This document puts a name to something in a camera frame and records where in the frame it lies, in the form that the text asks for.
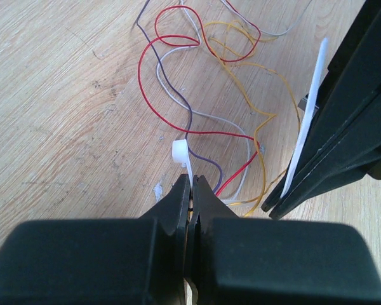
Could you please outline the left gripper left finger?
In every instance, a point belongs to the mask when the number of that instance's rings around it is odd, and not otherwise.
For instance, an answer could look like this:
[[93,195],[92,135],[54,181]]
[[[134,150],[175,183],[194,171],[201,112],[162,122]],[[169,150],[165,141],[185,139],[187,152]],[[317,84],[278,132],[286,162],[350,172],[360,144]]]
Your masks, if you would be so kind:
[[181,175],[139,218],[31,220],[0,248],[0,304],[185,304]]

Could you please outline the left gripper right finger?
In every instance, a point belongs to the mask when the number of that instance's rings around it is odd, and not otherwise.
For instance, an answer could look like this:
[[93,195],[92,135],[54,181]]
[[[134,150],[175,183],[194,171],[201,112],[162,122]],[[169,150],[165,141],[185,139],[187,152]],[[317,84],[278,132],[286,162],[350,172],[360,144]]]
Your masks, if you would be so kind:
[[353,227],[239,217],[203,176],[192,199],[198,304],[381,304],[380,276]]

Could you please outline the white zip tie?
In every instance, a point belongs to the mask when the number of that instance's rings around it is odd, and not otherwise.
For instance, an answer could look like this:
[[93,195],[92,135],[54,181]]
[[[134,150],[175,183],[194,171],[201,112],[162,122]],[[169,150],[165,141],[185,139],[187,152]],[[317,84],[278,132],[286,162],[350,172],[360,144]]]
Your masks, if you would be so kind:
[[[240,191],[241,187],[243,186],[245,176],[246,176],[246,173],[244,173],[243,177],[241,179],[239,188],[236,191],[236,195],[234,195],[234,198],[222,200],[222,202],[224,204],[226,204],[227,206],[231,207],[231,206],[236,206],[236,205],[249,205],[250,203],[255,202],[255,205],[251,208],[250,212],[247,213],[247,215],[252,214],[253,211],[257,208],[257,206],[261,202],[264,195],[268,192],[269,188],[273,185],[273,183],[275,183],[279,178],[281,178],[281,176],[286,177],[286,182],[284,183],[284,187],[283,187],[283,190],[281,192],[280,198],[282,199],[283,197],[285,197],[286,193],[290,190],[292,179],[293,179],[295,172],[297,171],[298,161],[301,157],[301,154],[302,154],[302,151],[304,148],[304,144],[305,144],[305,141],[306,141],[308,133],[309,133],[309,128],[310,128],[310,125],[312,123],[313,116],[315,114],[316,99],[317,99],[317,95],[318,95],[318,91],[319,91],[320,78],[321,78],[321,73],[323,70],[323,65],[324,65],[324,62],[326,60],[327,49],[328,49],[328,38],[326,37],[322,40],[320,47],[319,47],[319,52],[317,55],[317,60],[316,60],[316,65],[315,65],[315,69],[314,69],[314,74],[312,77],[311,87],[309,89],[309,95],[307,97],[307,102],[306,102],[306,106],[305,106],[305,113],[304,113],[302,120],[300,119],[300,116],[298,113],[298,104],[296,103],[296,100],[295,100],[295,98],[291,92],[290,85],[282,75],[280,75],[275,70],[268,69],[268,68],[266,68],[260,64],[256,64],[256,63],[252,63],[252,62],[241,62],[240,64],[235,65],[235,66],[250,65],[250,66],[254,66],[254,67],[259,67],[261,69],[264,69],[264,70],[271,72],[271,73],[280,77],[280,79],[283,81],[283,83],[285,84],[286,88],[288,89],[288,91],[291,95],[293,106],[294,106],[295,112],[297,114],[299,133],[298,133],[297,143],[296,143],[293,155],[291,157],[291,163],[290,163],[289,167],[287,169],[285,169],[284,171],[282,171],[268,186],[266,186],[266,169],[265,169],[265,165],[264,165],[264,159],[263,159],[263,156],[261,153],[260,144],[255,144],[256,152],[253,155],[251,155],[251,158],[234,175],[232,175],[230,178],[228,178],[219,187],[219,189],[216,191],[216,196],[218,196],[227,187],[227,185],[230,182],[232,182],[243,170],[245,170],[245,172],[247,171],[247,167],[254,160],[255,156],[258,156],[260,163],[261,163],[261,166],[262,166],[262,171],[263,171],[262,191],[255,198],[252,198],[250,200],[237,201],[235,199],[235,197],[237,196],[238,192]],[[233,77],[237,86],[241,90],[241,92],[244,96],[244,99],[252,107],[252,103],[250,103],[250,100],[247,96],[247,93],[245,92],[244,87],[239,82],[238,78],[235,77],[235,75],[233,75],[231,70],[229,70],[226,66],[224,66],[224,64],[223,64],[223,67],[225,67],[225,70]],[[191,179],[192,178],[192,167],[191,167],[191,162],[190,162],[190,158],[189,158],[189,152],[190,152],[189,146],[188,146],[186,139],[173,141],[173,143],[172,143],[173,161],[175,163],[181,163],[182,167],[186,167],[189,178]]]

